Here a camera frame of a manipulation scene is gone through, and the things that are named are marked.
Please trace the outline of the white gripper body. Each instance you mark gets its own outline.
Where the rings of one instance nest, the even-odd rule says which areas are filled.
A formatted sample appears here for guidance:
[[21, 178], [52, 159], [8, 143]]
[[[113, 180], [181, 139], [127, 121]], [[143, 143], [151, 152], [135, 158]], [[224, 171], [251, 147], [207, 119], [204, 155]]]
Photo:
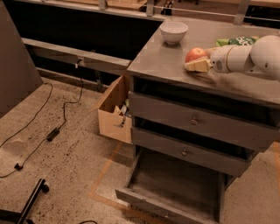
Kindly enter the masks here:
[[231, 72], [228, 66], [228, 54], [231, 50], [232, 46], [224, 45], [213, 51], [210, 60], [215, 72], [226, 74]]

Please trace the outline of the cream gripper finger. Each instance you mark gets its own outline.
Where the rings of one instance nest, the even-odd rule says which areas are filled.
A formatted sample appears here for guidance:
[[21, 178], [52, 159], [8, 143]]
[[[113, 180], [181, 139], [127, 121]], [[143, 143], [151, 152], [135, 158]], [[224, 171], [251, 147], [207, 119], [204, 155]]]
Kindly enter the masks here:
[[204, 51], [206, 52], [207, 57], [211, 57], [212, 53], [219, 48], [220, 48], [219, 46], [211, 47], [211, 48], [204, 49]]
[[211, 68], [209, 59], [197, 59], [185, 63], [185, 69], [191, 72], [208, 72]]

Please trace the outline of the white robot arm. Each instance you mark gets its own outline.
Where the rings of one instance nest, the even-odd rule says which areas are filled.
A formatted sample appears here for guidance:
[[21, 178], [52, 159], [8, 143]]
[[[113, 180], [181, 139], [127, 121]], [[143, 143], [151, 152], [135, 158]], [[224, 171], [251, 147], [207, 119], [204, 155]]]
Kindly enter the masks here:
[[185, 56], [185, 70], [220, 74], [241, 73], [265, 80], [280, 81], [280, 37], [269, 35], [253, 45], [224, 45], [193, 48]]

